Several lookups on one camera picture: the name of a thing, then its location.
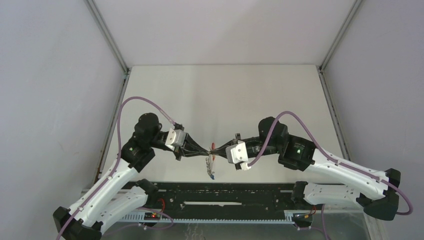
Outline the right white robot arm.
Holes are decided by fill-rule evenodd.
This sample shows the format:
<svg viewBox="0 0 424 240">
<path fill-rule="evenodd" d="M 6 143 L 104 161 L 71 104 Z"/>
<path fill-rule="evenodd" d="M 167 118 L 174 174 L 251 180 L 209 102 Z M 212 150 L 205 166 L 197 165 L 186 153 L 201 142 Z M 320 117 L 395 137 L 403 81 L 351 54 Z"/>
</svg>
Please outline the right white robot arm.
<svg viewBox="0 0 424 240">
<path fill-rule="evenodd" d="M 311 140 L 291 135 L 288 127 L 270 116 L 258 124 L 257 137 L 235 139 L 212 149 L 211 155 L 226 158 L 237 170 L 250 169 L 249 159 L 278 155 L 285 168 L 306 174 L 333 178 L 337 184 L 297 181 L 291 193 L 291 204 L 297 209 L 308 205 L 336 205 L 363 209 L 364 213 L 383 221 L 392 221 L 399 208 L 396 188 L 401 173 L 366 168 L 340 158 Z"/>
</svg>

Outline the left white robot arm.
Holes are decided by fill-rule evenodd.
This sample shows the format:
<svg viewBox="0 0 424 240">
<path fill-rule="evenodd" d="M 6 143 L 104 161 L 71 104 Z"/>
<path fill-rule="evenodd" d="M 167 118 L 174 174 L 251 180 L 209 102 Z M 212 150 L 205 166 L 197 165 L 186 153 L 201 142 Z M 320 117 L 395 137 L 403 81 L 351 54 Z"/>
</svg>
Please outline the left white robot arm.
<svg viewBox="0 0 424 240">
<path fill-rule="evenodd" d="M 169 131 L 161 128 L 156 114 L 139 117 L 131 138 L 106 174 L 70 207 L 60 206 L 54 211 L 58 239 L 99 240 L 132 210 L 156 206 L 158 189 L 146 179 L 138 181 L 124 196 L 113 199 L 155 157 L 154 149 L 171 151 L 177 160 L 209 155 L 209 150 L 198 145 L 182 125 L 176 123 Z"/>
</svg>

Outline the red tag keyring with chain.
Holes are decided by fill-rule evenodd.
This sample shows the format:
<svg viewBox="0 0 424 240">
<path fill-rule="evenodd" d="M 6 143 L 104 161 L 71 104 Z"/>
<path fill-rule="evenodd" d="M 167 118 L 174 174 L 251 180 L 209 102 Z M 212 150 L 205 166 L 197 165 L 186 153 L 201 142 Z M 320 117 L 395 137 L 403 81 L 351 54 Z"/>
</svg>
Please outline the red tag keyring with chain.
<svg viewBox="0 0 424 240">
<path fill-rule="evenodd" d="M 207 172 L 208 176 L 215 175 L 215 172 L 214 172 L 214 161 L 215 161 L 215 158 L 216 158 L 215 155 L 209 154 L 209 156 L 205 159 L 205 162 L 206 162 L 206 172 Z"/>
</svg>

